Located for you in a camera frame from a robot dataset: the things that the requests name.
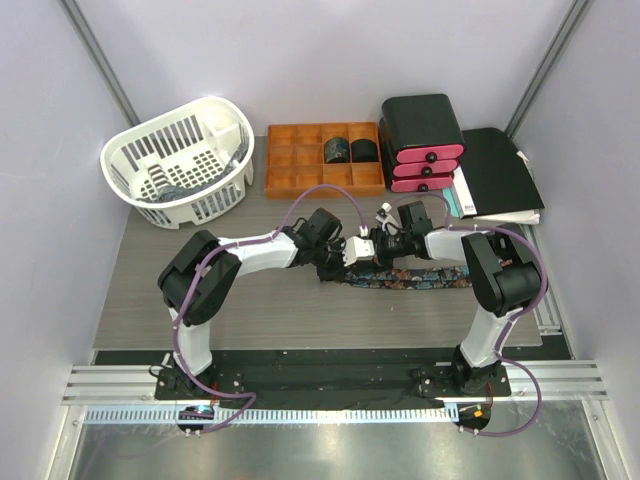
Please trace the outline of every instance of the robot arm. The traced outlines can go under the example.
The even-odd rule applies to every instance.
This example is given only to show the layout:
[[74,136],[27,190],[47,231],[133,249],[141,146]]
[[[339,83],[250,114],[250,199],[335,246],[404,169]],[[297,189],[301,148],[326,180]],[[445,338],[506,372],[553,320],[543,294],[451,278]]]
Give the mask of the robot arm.
[[[506,339],[507,323],[540,290],[539,266],[526,248],[506,235],[434,229],[422,202],[398,207],[400,225],[388,215],[389,210],[383,206],[377,216],[381,225],[366,237],[340,237],[340,221],[320,208],[308,220],[285,227],[271,242],[233,247],[217,255],[179,327],[180,349],[191,372],[198,375],[212,362],[209,320],[236,277],[267,268],[313,264],[321,280],[336,280],[349,271],[388,270],[395,258],[414,255],[468,264],[479,306],[469,334],[454,353],[454,382],[462,394],[484,389],[500,365],[496,345],[501,347]],[[218,239],[208,231],[189,240],[158,280],[174,319],[202,259],[220,244],[246,240],[250,239]]]

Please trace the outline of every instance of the patterned fabric strap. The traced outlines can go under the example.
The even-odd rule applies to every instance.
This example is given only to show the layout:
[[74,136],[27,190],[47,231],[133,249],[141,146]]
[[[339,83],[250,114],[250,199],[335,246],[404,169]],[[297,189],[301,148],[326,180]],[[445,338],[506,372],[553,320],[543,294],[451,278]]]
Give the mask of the patterned fabric strap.
[[422,268],[400,270],[394,268],[378,273],[352,273],[339,281],[343,285],[389,290],[431,290],[434,288],[465,288],[471,286],[469,267]]

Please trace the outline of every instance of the gray wall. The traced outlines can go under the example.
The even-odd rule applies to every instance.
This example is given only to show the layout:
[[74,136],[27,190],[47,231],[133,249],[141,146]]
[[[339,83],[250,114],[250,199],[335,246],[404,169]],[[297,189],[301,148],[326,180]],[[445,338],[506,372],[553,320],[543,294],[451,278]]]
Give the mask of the gray wall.
[[126,125],[57,2],[0,2],[0,44],[0,465],[34,480],[122,236],[98,158]]
[[440,91],[463,127],[504,127],[570,3],[79,0],[141,118],[221,95],[258,135]]
[[516,137],[549,206],[540,231],[572,345],[580,357],[597,360],[634,456],[640,451],[639,18],[637,0],[594,2]]

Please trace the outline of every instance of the laundry basket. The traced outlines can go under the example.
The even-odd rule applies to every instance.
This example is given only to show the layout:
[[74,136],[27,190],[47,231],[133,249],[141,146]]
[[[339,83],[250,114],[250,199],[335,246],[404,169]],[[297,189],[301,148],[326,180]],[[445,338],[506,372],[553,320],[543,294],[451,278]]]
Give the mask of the laundry basket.
[[100,163],[122,200],[154,225],[178,229],[213,220],[244,198],[253,148],[243,113],[205,97],[116,135]]

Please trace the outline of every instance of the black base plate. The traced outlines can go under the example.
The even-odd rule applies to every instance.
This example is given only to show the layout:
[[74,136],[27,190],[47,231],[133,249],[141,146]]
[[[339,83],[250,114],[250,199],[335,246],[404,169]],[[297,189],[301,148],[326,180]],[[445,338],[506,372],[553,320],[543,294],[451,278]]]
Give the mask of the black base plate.
[[[213,365],[198,379],[222,392],[256,392],[253,408],[385,410],[439,408],[439,397],[460,397],[448,366],[425,358],[423,349],[213,352]],[[494,397],[511,395],[503,367],[491,380]],[[486,396],[478,392],[474,396]],[[159,372],[157,400],[205,400],[179,368]],[[241,401],[222,401],[239,407]]]

